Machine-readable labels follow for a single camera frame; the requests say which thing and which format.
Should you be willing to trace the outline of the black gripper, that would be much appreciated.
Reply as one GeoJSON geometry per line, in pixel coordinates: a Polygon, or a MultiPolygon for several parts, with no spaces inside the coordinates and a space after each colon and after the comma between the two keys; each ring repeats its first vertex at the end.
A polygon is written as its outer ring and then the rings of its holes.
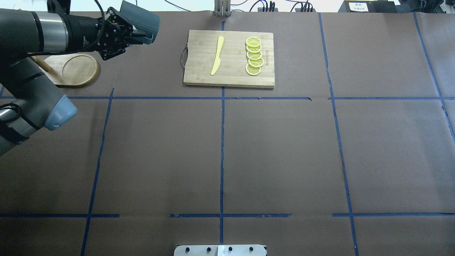
{"type": "Polygon", "coordinates": [[[135,39],[133,25],[115,8],[108,8],[104,17],[65,15],[67,46],[65,53],[100,52],[103,60],[112,59],[126,52],[129,42],[98,42],[101,26],[105,25],[105,39],[135,39]]]}

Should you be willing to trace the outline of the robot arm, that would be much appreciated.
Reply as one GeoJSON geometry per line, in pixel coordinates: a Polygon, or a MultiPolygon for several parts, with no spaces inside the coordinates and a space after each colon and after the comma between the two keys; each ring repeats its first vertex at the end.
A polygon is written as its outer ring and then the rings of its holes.
{"type": "Polygon", "coordinates": [[[112,7],[95,19],[71,15],[69,0],[49,0],[47,6],[47,12],[1,9],[1,85],[15,97],[1,105],[2,155],[77,114],[32,56],[97,51],[106,60],[138,44],[135,26],[112,7]]]}

